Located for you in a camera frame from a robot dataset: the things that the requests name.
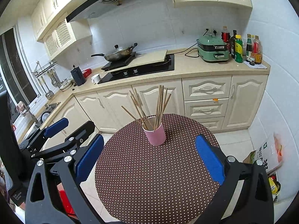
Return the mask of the utensil rack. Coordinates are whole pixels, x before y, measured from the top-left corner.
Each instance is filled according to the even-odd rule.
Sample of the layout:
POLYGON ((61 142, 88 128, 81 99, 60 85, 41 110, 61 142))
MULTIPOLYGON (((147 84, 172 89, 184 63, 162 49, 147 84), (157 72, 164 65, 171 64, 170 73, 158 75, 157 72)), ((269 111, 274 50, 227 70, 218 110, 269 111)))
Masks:
POLYGON ((70 77, 70 71, 59 65, 56 60, 49 61, 44 65, 40 61, 36 61, 32 74, 47 100, 52 99, 55 92, 60 90, 62 84, 70 77))

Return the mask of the red cola bottle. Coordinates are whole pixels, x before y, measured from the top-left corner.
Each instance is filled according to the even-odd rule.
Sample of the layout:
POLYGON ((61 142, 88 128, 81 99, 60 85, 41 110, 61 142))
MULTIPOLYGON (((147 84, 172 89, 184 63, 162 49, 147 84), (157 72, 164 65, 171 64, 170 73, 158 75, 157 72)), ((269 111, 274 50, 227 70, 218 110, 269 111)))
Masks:
POLYGON ((228 29, 226 26, 223 26, 223 30, 221 32, 221 38, 226 43, 227 50, 229 50, 229 42, 230 42, 231 36, 230 36, 230 33, 228 32, 228 29))

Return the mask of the black electric kettle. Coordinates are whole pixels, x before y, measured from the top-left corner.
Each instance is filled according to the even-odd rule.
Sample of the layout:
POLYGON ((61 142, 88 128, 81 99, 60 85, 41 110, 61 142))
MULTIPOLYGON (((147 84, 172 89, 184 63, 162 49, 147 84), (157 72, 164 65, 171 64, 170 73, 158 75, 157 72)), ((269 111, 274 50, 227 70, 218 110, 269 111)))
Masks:
POLYGON ((86 82, 86 79, 79 67, 75 67, 75 65, 73 65, 73 69, 70 71, 70 73, 77 86, 81 86, 86 82))

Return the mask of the rice bag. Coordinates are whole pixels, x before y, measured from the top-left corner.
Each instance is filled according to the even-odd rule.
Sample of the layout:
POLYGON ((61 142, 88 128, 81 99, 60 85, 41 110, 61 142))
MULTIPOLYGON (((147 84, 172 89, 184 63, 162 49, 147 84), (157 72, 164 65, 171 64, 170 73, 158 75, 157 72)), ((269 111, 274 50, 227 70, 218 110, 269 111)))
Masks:
POLYGON ((267 174, 280 167, 283 163, 282 143, 277 133, 269 136, 266 142, 254 152, 253 162, 256 160, 260 160, 263 163, 267 174))

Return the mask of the black wok with lid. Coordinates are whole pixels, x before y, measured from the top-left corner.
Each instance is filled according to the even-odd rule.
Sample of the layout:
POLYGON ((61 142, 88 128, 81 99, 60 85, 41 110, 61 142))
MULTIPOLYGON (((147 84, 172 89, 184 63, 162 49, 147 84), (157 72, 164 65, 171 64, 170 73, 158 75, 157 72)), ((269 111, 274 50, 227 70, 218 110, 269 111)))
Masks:
POLYGON ((130 56, 137 45, 138 43, 134 43, 132 46, 129 46, 127 48, 121 48, 118 45, 115 45, 115 49, 113 52, 108 54, 93 54, 91 55, 91 57, 103 57, 108 62, 118 61, 122 58, 130 56))

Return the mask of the brown polka dot tablecloth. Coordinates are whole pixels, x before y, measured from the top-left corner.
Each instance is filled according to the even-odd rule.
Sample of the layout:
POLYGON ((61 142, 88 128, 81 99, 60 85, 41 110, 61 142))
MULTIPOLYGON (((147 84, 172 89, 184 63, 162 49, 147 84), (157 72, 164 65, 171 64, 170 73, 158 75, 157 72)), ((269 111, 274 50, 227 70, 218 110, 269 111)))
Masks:
POLYGON ((131 122, 105 144, 95 169, 95 187, 109 214, 124 223, 188 223, 203 213, 219 184, 199 157, 195 139, 214 134, 197 121, 165 114, 163 145, 149 143, 131 122))

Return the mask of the lower kitchen cabinets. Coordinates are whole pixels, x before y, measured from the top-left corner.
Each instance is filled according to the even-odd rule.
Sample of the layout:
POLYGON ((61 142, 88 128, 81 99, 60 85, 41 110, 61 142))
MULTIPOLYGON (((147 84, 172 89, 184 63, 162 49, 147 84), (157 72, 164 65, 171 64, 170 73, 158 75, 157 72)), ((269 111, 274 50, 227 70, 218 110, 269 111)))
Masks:
POLYGON ((48 139, 53 147, 86 121, 96 133, 115 133, 134 119, 145 117, 147 128, 157 126, 150 116, 177 114, 196 120, 213 133, 251 126, 263 96, 266 75, 226 75, 143 83, 68 96, 50 118, 62 118, 68 127, 48 139))

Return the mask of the red label sauce bottle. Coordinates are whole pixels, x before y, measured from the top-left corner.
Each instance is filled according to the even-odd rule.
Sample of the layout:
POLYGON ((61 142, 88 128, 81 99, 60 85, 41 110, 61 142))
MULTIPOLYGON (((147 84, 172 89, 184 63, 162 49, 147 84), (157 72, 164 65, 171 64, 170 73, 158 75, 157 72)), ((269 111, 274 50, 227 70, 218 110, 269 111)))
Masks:
POLYGON ((255 39, 253 40, 253 48, 252 48, 252 56, 254 58, 255 64, 261 64, 262 60, 262 52, 261 52, 261 42, 259 40, 259 37, 256 35, 255 39))

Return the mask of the dark soy sauce bottle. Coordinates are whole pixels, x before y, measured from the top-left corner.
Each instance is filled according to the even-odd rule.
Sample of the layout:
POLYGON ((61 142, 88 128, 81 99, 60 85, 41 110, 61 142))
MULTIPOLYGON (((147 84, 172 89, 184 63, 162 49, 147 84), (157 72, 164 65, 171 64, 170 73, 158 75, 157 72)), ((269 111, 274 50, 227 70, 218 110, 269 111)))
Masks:
POLYGON ((247 44, 246 44, 246 61, 250 64, 253 64, 254 61, 251 57, 252 53, 252 40, 251 40, 251 34, 247 34, 247 44))

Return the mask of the cardboard box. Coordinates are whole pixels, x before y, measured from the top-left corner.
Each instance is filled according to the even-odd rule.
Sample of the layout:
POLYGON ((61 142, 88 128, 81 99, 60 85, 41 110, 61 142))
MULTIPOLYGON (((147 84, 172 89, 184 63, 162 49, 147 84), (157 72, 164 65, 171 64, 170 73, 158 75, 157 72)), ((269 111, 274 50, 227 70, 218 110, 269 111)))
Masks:
POLYGON ((273 202, 278 201, 278 196, 281 189, 281 184, 278 181, 276 169, 282 164, 282 154, 280 150, 275 150, 274 147, 263 148, 252 151, 244 160, 243 163, 254 163, 260 160, 268 175, 270 188, 272 192, 273 202))

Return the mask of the dark oil bottle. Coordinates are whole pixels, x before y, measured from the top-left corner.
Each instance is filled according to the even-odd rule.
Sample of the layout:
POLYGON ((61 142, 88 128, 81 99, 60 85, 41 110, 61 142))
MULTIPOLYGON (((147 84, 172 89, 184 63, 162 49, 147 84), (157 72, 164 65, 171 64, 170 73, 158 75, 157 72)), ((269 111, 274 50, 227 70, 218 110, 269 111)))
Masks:
POLYGON ((230 38, 230 50, 231 50, 231 57, 234 59, 235 58, 235 39, 236 39, 237 31, 234 29, 233 30, 233 35, 230 38))

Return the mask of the black gas stove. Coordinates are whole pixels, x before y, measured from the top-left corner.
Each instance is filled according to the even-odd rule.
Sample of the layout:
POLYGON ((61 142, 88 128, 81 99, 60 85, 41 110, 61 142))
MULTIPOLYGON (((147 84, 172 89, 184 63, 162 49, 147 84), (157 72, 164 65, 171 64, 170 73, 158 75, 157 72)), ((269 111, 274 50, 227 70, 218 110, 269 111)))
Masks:
POLYGON ((117 69, 116 71, 113 72, 110 71, 103 78, 101 78, 98 84, 108 83, 111 81, 126 79, 130 77, 136 77, 136 76, 159 73, 159 72, 167 72, 173 70, 174 70, 174 54, 169 54, 166 55, 164 61, 162 62, 138 65, 138 66, 133 66, 125 69, 117 69))

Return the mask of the red balloon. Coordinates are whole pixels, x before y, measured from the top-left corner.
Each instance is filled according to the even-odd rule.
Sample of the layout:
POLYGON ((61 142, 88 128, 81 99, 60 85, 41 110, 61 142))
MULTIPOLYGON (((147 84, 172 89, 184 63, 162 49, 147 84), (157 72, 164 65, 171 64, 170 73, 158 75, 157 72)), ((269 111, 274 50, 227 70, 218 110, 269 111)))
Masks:
POLYGON ((60 199, 62 201, 62 204, 63 204, 63 207, 64 207, 64 210, 65 210, 66 214, 68 216, 75 217, 76 216, 75 211, 74 211, 73 207, 70 204, 70 201, 69 201, 69 199, 66 195, 66 192, 64 190, 59 190, 59 195, 60 195, 60 199))

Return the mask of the white mug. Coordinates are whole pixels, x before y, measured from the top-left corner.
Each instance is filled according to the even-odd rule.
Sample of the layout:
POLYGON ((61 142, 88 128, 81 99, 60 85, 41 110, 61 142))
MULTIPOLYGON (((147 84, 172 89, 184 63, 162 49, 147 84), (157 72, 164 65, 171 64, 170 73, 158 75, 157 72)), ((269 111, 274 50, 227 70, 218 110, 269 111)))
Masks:
POLYGON ((91 77, 91 81, 94 84, 97 84, 101 81, 100 74, 95 74, 94 76, 91 77))

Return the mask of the yellow bottle in box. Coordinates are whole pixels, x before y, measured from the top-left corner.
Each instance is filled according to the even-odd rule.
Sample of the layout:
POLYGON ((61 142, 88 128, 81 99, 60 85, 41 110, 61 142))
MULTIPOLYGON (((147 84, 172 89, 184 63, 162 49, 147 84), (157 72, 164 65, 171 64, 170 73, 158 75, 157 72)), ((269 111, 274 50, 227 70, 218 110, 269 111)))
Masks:
POLYGON ((277 178, 274 175, 269 177, 269 183, 270 183, 272 194, 273 195, 278 194, 281 189, 281 186, 280 186, 280 183, 277 181, 277 178))

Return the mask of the green yellow bottle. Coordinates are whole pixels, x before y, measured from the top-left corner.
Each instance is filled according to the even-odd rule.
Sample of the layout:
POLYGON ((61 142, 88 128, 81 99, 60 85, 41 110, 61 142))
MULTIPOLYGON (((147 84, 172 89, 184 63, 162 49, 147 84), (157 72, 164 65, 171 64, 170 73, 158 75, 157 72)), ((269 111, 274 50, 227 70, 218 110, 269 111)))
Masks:
POLYGON ((243 41, 239 34, 235 36, 235 61, 237 63, 243 62, 243 41))

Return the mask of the upper lattice cabinet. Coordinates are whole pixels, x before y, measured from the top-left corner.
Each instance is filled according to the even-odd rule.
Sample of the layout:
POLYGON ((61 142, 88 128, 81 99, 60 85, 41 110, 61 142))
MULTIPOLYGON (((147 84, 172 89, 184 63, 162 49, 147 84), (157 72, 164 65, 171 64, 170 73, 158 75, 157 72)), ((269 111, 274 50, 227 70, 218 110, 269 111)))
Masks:
POLYGON ((62 16, 43 37, 43 44, 49 59, 53 60, 76 41, 91 35, 86 20, 67 22, 62 16))

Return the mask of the pink paper cup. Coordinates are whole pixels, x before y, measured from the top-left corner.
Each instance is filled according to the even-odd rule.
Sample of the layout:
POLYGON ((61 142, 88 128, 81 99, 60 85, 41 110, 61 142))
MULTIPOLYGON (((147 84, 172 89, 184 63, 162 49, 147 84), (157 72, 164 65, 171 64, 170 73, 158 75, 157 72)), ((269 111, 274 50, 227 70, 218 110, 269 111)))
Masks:
POLYGON ((156 123, 156 116, 150 116, 143 125, 143 130, 145 132, 145 135, 147 139, 149 140, 149 143, 153 146, 160 146, 163 145, 166 141, 166 133, 164 130, 163 123, 160 123, 160 125, 157 128, 154 128, 156 123))

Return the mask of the red container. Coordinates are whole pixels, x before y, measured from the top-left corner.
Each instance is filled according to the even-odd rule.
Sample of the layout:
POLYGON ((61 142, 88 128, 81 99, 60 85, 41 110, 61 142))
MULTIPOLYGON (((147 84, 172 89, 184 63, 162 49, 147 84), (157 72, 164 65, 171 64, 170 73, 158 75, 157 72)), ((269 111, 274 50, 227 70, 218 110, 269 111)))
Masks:
POLYGON ((92 69, 87 68, 85 70, 82 71, 84 78, 87 78, 89 75, 91 75, 92 73, 92 69))

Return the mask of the beige cutting board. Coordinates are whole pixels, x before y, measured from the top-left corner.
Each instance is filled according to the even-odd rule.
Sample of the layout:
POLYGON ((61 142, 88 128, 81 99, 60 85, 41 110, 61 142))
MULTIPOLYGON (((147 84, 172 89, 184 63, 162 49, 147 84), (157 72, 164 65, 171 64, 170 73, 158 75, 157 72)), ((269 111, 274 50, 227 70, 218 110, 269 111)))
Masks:
POLYGON ((119 70, 124 70, 127 68, 133 68, 137 66, 142 66, 146 64, 153 64, 157 62, 162 62, 165 60, 167 50, 159 50, 154 51, 151 53, 145 53, 142 55, 138 55, 136 58, 134 58, 127 66, 123 66, 117 69, 110 70, 108 72, 114 72, 119 70))

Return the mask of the green electric cooker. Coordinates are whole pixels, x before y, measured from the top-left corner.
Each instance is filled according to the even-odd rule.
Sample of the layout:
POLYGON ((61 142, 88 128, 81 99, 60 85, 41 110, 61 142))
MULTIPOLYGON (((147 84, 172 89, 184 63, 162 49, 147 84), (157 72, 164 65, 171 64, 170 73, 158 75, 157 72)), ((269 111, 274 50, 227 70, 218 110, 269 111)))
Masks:
POLYGON ((221 37, 202 35, 197 39, 199 57, 207 63, 226 62, 229 59, 227 43, 221 37))

